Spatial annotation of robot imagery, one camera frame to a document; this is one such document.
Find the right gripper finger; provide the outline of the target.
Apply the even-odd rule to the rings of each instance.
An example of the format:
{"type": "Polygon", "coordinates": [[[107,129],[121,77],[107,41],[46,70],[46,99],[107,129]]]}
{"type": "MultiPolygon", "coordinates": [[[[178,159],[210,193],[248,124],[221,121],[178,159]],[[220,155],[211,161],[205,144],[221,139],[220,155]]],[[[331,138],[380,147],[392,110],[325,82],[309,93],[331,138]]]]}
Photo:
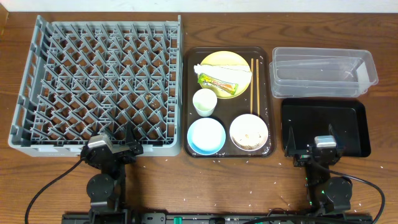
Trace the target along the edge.
{"type": "Polygon", "coordinates": [[[329,124],[329,125],[328,125],[328,131],[329,131],[329,134],[330,134],[331,136],[333,136],[333,138],[334,138],[334,140],[335,140],[335,143],[336,143],[336,146],[341,146],[340,137],[337,135],[337,132],[336,132],[336,130],[334,129],[334,127],[332,126],[332,124],[329,124]]]}
{"type": "Polygon", "coordinates": [[[294,139],[294,130],[293,127],[289,127],[289,135],[288,135],[288,140],[287,144],[285,147],[286,151],[294,151],[295,150],[295,139],[294,139]]]}

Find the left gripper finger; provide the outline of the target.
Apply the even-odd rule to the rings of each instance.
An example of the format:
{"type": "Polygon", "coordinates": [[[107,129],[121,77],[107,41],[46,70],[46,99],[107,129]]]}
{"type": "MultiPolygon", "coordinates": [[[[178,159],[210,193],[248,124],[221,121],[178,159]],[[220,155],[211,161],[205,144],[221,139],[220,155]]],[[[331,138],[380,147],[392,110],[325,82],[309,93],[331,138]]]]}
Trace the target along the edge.
{"type": "Polygon", "coordinates": [[[108,128],[101,128],[98,131],[98,134],[105,134],[107,135],[110,141],[114,141],[114,134],[108,128]]]}
{"type": "Polygon", "coordinates": [[[125,142],[126,142],[126,145],[136,145],[137,144],[132,123],[126,123],[125,142]]]}

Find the light blue bowl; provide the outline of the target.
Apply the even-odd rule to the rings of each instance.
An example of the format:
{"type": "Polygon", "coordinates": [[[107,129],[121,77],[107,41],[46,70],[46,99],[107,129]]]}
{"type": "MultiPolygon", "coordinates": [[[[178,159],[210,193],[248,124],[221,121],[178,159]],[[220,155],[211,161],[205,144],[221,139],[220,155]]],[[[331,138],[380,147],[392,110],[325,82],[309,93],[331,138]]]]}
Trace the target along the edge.
{"type": "Polygon", "coordinates": [[[199,155],[216,154],[225,141],[226,131],[223,125],[213,118],[200,118],[194,121],[187,131],[188,145],[199,155]]]}

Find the white plastic cup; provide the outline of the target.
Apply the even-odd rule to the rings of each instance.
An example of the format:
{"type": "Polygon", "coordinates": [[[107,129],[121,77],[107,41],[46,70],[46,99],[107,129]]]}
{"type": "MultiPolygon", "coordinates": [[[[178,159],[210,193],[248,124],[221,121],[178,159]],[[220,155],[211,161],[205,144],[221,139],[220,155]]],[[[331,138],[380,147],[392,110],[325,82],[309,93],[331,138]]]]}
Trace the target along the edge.
{"type": "Polygon", "coordinates": [[[209,117],[214,112],[217,96],[211,89],[202,88],[194,94],[192,101],[200,116],[209,117]]]}

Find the green yellow snack wrapper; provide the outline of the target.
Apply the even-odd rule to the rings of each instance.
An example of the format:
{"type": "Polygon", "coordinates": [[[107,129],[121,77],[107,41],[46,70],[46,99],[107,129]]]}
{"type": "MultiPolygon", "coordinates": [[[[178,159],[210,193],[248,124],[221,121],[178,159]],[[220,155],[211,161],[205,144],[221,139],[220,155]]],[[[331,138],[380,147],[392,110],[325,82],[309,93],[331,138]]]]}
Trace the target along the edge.
{"type": "Polygon", "coordinates": [[[236,84],[236,83],[225,82],[225,81],[219,80],[217,78],[213,78],[204,73],[199,74],[198,83],[216,87],[220,90],[223,90],[223,91],[229,93],[230,95],[234,95],[238,89],[238,84],[236,84]]]}

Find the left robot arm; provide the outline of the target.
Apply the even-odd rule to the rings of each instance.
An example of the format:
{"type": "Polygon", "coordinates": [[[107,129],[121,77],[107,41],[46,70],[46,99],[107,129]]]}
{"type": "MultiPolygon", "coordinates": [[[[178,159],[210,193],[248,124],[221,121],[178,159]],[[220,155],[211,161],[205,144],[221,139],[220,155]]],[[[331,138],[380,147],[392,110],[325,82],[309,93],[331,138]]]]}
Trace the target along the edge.
{"type": "Polygon", "coordinates": [[[90,197],[91,212],[102,215],[121,210],[125,199],[125,165],[132,164],[144,152],[137,141],[131,123],[126,126],[125,146],[116,147],[106,134],[90,137],[80,157],[89,166],[101,171],[92,177],[86,187],[90,197]]]}

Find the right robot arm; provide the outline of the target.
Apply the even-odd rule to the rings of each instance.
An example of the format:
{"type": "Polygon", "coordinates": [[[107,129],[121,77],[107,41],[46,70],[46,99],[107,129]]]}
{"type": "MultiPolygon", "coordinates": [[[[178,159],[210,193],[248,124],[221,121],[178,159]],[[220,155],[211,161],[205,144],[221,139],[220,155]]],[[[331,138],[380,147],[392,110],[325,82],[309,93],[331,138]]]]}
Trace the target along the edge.
{"type": "Polygon", "coordinates": [[[285,156],[293,159],[295,167],[304,167],[307,195],[314,212],[320,215],[343,213],[351,208],[352,181],[343,176],[331,176],[330,166],[336,164],[344,153],[333,126],[329,134],[315,136],[313,144],[299,149],[293,127],[289,128],[285,156]]]}

